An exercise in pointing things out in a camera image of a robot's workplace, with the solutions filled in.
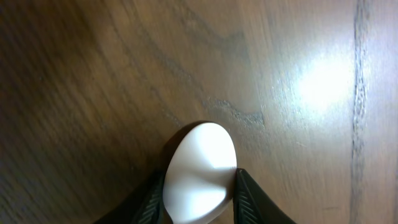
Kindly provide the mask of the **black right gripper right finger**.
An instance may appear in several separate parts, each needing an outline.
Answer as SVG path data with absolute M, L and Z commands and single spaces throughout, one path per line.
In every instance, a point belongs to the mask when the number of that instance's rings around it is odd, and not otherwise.
M 241 168 L 236 171 L 233 212 L 234 224 L 295 224 Z

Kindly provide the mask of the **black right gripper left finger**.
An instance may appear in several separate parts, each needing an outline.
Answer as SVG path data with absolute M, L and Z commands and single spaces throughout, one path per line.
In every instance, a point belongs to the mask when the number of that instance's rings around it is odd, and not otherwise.
M 164 219 L 165 172 L 156 170 L 94 224 L 159 224 Z

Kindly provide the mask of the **white plastic spoon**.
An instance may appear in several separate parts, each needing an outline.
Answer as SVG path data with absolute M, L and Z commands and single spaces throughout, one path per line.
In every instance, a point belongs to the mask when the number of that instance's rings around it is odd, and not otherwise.
M 164 207 L 173 223 L 209 223 L 233 198 L 237 170 L 231 136 L 219 124 L 202 123 L 182 139 L 168 166 Z

